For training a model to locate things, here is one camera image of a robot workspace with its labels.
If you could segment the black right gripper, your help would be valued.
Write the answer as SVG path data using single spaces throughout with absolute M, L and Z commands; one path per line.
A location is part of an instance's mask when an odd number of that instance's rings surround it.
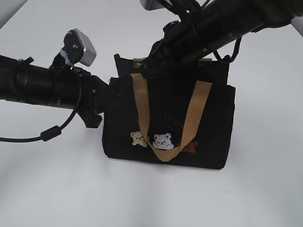
M 170 75 L 176 70 L 196 66 L 201 59 L 192 22 L 170 22 L 163 32 L 164 37 L 153 44 L 139 67 L 144 78 Z

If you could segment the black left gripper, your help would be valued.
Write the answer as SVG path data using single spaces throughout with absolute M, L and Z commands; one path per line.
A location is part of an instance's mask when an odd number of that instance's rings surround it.
M 71 115 L 59 126 L 64 129 L 78 115 L 87 128 L 98 128 L 105 110 L 108 85 L 98 76 L 79 68 L 51 66 L 51 92 L 49 106 L 72 109 Z

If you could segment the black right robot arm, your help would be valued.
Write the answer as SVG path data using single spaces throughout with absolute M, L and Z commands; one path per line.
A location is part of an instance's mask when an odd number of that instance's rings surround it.
M 150 78 L 159 71 L 192 66 L 211 53 L 223 61 L 218 49 L 235 41 L 230 63 L 247 33 L 284 27 L 303 15 L 301 0 L 207 0 L 203 5 L 196 0 L 142 0 L 141 4 L 146 10 L 165 8 L 179 17 L 164 27 L 164 37 L 140 65 Z

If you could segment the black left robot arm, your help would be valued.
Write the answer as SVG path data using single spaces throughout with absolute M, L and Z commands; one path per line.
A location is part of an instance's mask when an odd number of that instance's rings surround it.
M 87 128 L 98 128 L 104 104 L 100 95 L 107 84 L 79 68 L 32 65 L 33 59 L 0 57 L 0 98 L 5 101 L 73 109 Z

